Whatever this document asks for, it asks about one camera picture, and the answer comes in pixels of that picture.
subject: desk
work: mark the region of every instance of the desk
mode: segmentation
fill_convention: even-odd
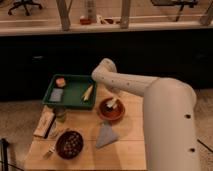
[[[119,140],[101,149],[95,144],[102,120],[97,114],[99,103],[112,94],[103,85],[98,85],[96,103],[93,110],[67,110],[67,119],[56,127],[76,130],[84,138],[81,153],[70,160],[53,153],[48,159],[42,156],[54,140],[34,138],[25,160],[26,170],[146,170],[143,135],[142,98],[121,92],[120,100],[126,112],[122,120],[112,124]]]

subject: box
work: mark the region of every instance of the box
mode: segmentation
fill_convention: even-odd
[[[50,101],[50,96],[56,85],[57,78],[64,78],[66,81],[60,102]],[[93,85],[93,90],[88,101],[83,101],[82,96],[87,88]],[[43,98],[43,104],[48,107],[67,107],[71,109],[92,109],[96,99],[97,83],[88,75],[56,74],[53,76]]]

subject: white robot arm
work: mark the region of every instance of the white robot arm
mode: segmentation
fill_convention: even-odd
[[[196,144],[193,89],[179,80],[117,73],[103,59],[92,78],[111,91],[142,96],[147,170],[200,171]]]

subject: wooden bowl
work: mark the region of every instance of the wooden bowl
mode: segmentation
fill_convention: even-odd
[[[83,148],[83,138],[76,131],[63,133],[56,142],[56,152],[64,159],[76,157]]]
[[[117,99],[117,107],[115,109],[109,109],[106,103],[111,100],[113,97],[104,99],[99,105],[99,116],[103,120],[115,121],[123,117],[125,113],[125,108],[123,103]]]

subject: floor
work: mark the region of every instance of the floor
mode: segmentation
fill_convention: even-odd
[[[197,137],[213,149],[213,89],[196,90],[196,93]],[[40,100],[0,103],[0,137],[6,138],[10,143],[8,150],[10,164],[23,168],[42,108]],[[213,154],[200,143],[198,148],[202,171],[212,171]]]
[[[13,11],[13,15],[8,15],[9,8],[12,7],[14,0],[4,0],[0,4],[0,29],[8,28],[36,28],[36,27],[61,27],[60,17],[55,0],[35,0],[43,6],[39,10],[35,6],[28,6],[31,13],[25,16],[23,7]],[[194,8],[186,6],[182,11],[179,21],[198,21],[208,9],[211,0],[198,1]],[[120,20],[122,0],[97,0],[97,14],[103,18]],[[179,6],[153,6],[150,0],[132,0],[130,11],[130,23],[142,22],[174,22],[178,14]],[[84,15],[84,0],[73,0],[69,17],[72,25],[79,25],[80,17]]]

